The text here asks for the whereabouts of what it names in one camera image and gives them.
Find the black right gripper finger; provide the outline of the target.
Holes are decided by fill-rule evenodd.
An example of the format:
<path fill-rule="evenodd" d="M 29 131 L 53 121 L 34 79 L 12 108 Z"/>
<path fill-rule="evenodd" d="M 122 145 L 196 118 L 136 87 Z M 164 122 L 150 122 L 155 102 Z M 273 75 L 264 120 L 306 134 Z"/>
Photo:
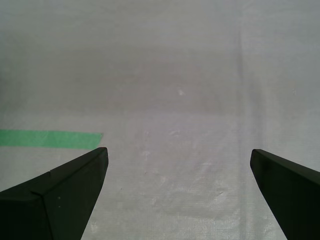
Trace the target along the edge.
<path fill-rule="evenodd" d="M 0 193 L 2 240 L 79 240 L 104 185 L 109 159 L 99 147 Z"/>
<path fill-rule="evenodd" d="M 320 238 L 320 173 L 262 149 L 250 168 L 260 192 L 288 240 Z"/>

